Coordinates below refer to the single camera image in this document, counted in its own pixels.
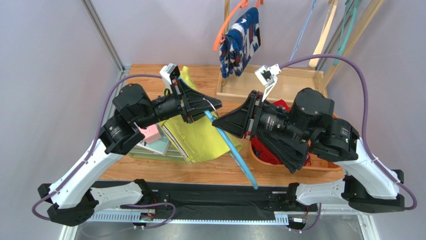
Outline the yellow-green trousers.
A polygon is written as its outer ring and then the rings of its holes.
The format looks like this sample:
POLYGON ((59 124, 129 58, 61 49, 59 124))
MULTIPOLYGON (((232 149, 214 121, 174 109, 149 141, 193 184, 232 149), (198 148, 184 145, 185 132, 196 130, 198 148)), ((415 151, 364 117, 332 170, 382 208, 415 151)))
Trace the yellow-green trousers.
POLYGON ((230 152, 229 146, 206 116, 194 123, 186 123, 178 115, 162 121, 159 126, 187 164, 214 160, 230 152))

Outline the red trousers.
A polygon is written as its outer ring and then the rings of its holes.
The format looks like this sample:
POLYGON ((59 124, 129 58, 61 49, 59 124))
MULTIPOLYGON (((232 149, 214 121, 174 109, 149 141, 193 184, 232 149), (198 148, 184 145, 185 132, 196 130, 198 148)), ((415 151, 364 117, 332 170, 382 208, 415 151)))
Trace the red trousers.
MULTIPOLYGON (((273 103, 275 106, 283 106, 287 111, 290 110, 290 107, 284 100, 278 100, 273 103)), ((250 140, 251 147, 255 156, 264 163, 269 163, 272 165, 280 165, 283 164, 281 160, 276 157, 260 140, 257 136, 250 140)), ((303 166, 307 166, 310 162, 311 157, 307 154, 306 160, 303 166)))

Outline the light blue hanger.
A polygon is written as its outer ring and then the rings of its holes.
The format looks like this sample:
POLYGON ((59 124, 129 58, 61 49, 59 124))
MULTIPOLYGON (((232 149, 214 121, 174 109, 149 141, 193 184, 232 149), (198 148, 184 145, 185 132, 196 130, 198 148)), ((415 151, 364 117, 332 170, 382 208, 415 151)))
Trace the light blue hanger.
MULTIPOLYGON (((205 97, 202 98, 202 102, 206 102, 210 105, 210 107, 207 108, 206 111, 204 111, 204 115, 211 121, 213 122, 215 119, 217 119, 216 116, 214 116, 211 113, 211 110, 214 110, 215 113, 217 113, 217 109, 216 107, 214 107, 214 105, 211 103, 210 100, 207 100, 205 97)), ((215 127, 215 129, 217 130, 217 132, 220 134, 220 136, 222 137, 223 141, 227 144, 227 146, 229 147, 230 151, 229 154, 230 156, 234 159, 234 161, 237 163, 237 165, 240 167, 240 169, 242 170, 242 172, 246 175, 246 177, 248 178, 248 180, 252 183, 252 186, 255 190, 257 190, 259 188, 257 181, 255 180, 255 177, 253 176, 252 172, 249 170, 249 167, 247 166, 247 164, 245 163, 245 161, 243 160, 242 156, 240 155, 239 151, 237 150, 237 148, 234 146, 234 144, 232 143, 231 139, 228 137, 228 135, 220 128, 215 127)))

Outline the black trousers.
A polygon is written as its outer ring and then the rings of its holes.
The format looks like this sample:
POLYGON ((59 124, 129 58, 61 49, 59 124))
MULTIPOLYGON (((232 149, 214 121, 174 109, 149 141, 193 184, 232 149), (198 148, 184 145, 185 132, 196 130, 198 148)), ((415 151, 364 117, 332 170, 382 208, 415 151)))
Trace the black trousers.
POLYGON ((308 144, 299 143, 289 137, 266 132, 258 132, 260 142, 284 164, 291 174, 299 171, 308 160, 308 144))

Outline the orange hanger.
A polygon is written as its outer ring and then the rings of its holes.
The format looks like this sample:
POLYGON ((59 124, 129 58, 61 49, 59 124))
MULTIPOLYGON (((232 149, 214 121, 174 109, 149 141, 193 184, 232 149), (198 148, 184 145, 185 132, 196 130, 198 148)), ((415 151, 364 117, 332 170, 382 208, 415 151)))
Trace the orange hanger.
POLYGON ((231 16, 225 19, 213 45, 221 64, 228 60, 228 54, 238 59, 251 58, 261 46, 259 11, 256 6, 248 9, 230 29, 224 31, 230 20, 231 16))

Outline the blue patterned trousers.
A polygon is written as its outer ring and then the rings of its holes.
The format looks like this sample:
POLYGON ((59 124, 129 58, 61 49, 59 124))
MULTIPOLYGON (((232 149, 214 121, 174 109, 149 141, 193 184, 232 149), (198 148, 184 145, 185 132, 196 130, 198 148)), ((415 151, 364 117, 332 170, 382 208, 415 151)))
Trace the blue patterned trousers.
POLYGON ((258 8, 248 9, 224 37, 224 42, 220 44, 219 49, 221 76, 224 79, 232 74, 240 77, 261 46, 258 8))

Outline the blue wire hanger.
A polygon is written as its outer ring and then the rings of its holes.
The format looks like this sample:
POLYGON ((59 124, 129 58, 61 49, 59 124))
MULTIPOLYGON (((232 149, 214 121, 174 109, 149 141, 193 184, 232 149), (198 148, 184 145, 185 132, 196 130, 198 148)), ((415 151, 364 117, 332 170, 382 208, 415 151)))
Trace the blue wire hanger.
POLYGON ((304 33, 306 31, 306 27, 307 27, 307 25, 308 25, 308 23, 310 21, 310 18, 311 18, 312 14, 313 14, 313 11, 315 9, 316 4, 317 4, 317 0, 313 0, 312 4, 311 4, 311 7, 310 7, 310 11, 309 11, 309 13, 308 13, 308 15, 307 15, 307 17, 305 19, 305 22, 304 22, 304 24, 303 24, 303 26, 302 26, 302 28, 300 30, 300 33, 298 35, 298 38, 297 38, 296 43, 294 45, 294 48, 292 50, 292 53, 291 53, 291 56, 290 56, 290 59, 289 59, 290 61, 293 60, 293 58, 295 57, 295 55, 296 55, 296 53, 297 53, 297 51, 299 49, 299 46, 300 46, 301 41, 302 41, 302 38, 303 38, 304 33))

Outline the beige hanger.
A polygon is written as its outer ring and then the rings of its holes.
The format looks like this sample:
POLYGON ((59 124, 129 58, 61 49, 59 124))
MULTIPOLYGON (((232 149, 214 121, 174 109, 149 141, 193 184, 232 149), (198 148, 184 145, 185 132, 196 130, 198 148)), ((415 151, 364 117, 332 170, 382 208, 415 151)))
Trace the beige hanger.
POLYGON ((323 49, 325 47, 326 44, 326 40, 327 37, 329 35, 335 14, 336 14, 336 10, 337 10, 337 5, 339 3, 339 0, 329 0, 328 1, 328 12, 327 15, 325 17, 325 21, 319 36, 319 40, 318 43, 313 51, 313 55, 319 55, 323 52, 323 49))

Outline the teal hanger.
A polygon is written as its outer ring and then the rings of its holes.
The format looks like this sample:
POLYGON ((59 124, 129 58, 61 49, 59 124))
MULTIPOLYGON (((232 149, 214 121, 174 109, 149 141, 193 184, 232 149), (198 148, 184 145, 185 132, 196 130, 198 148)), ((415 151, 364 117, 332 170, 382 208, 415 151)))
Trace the teal hanger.
POLYGON ((352 33, 361 0, 347 0, 340 28, 337 55, 342 56, 352 33))

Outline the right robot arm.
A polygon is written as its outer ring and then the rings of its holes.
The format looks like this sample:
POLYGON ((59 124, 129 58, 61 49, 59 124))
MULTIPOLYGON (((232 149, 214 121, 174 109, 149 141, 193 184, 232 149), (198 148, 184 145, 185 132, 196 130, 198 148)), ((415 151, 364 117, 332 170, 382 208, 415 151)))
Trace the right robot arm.
POLYGON ((368 158, 358 131, 333 116, 333 100, 304 88, 286 110, 262 100, 262 96, 253 90, 241 106, 214 120, 213 126, 240 139, 260 133, 283 137, 345 170, 344 178, 332 182, 291 183, 287 201, 305 206, 347 204, 370 214, 404 211, 405 199, 398 185, 368 158))

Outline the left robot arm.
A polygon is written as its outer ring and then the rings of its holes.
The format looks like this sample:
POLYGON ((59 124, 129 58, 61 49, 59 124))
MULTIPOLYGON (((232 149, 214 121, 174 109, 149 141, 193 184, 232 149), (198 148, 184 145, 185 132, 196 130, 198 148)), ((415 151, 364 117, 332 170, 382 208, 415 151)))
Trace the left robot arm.
POLYGON ((95 187, 95 183, 144 139, 141 128, 176 116, 190 124, 205 111, 223 105, 219 99, 192 89, 180 77, 175 77, 171 86, 169 94, 154 100, 139 84, 125 85, 119 91, 112 101, 114 115, 100 123, 87 152, 59 180, 38 187, 40 201, 50 203, 44 220, 73 227, 105 209, 153 206, 153 192, 143 179, 107 187, 95 187))

